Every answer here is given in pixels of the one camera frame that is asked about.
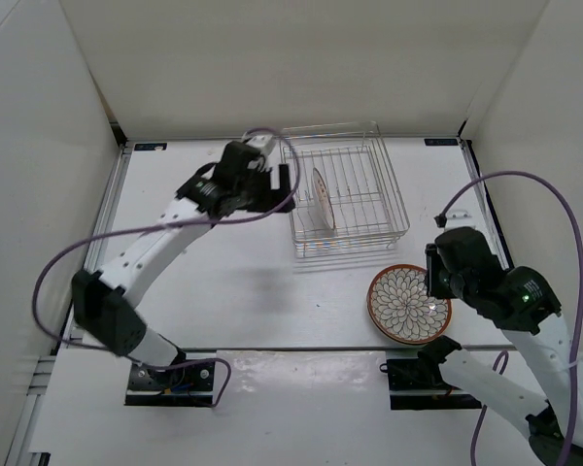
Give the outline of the brown patterned small plate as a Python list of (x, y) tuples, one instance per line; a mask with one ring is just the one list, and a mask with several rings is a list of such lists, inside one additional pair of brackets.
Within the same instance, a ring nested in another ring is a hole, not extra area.
[(312, 189), (314, 194), (314, 204), (318, 210), (323, 223), (330, 231), (335, 229), (336, 223), (334, 211), (329, 197), (329, 191), (321, 172), (314, 168), (312, 170)]

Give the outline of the floral patterned plate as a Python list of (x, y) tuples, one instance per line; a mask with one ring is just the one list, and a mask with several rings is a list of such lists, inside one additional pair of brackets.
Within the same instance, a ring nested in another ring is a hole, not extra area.
[(373, 278), (367, 291), (367, 311), (382, 318), (409, 315), (423, 329), (432, 327), (439, 336), (443, 335), (451, 322), (451, 301), (428, 296), (425, 278), (426, 270), (412, 264), (383, 269)]
[(416, 319), (411, 318), (409, 315), (388, 315), (387, 318), (382, 318), (371, 311), (367, 313), (377, 330), (383, 336), (398, 344), (421, 346), (439, 336), (438, 333), (435, 333), (435, 328), (430, 327), (425, 330)]

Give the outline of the wire dish rack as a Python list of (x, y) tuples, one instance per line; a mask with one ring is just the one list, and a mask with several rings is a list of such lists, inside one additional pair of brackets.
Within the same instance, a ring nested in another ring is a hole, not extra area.
[[(290, 214), (296, 256), (322, 259), (343, 254), (390, 250), (409, 230), (410, 221), (386, 143), (375, 121), (285, 128), (281, 159), (300, 178)], [(314, 204), (312, 170), (326, 182), (335, 229), (323, 223)]]

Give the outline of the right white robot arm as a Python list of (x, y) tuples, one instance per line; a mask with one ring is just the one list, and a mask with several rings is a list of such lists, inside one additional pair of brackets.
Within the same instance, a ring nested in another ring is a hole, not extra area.
[(571, 357), (561, 304), (534, 269), (504, 269), (484, 235), (448, 230), (425, 249), (428, 294), (458, 298), (490, 320), (521, 354), (540, 393), (482, 364), (441, 336), (418, 353), (422, 384), (460, 388), (509, 422), (545, 465), (583, 465), (583, 363)]

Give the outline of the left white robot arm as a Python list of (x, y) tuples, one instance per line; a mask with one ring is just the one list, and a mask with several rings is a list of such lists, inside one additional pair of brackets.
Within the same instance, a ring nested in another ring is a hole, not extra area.
[(181, 383), (186, 354), (152, 330), (136, 308), (158, 276), (216, 221), (236, 211), (293, 209), (288, 165), (279, 167), (279, 186), (271, 185), (267, 158), (274, 145), (267, 134), (226, 144), (219, 161), (203, 165), (177, 189), (158, 230), (142, 233), (116, 258), (94, 272), (77, 272), (71, 281), (76, 323), (109, 352), (144, 365), (163, 388)]

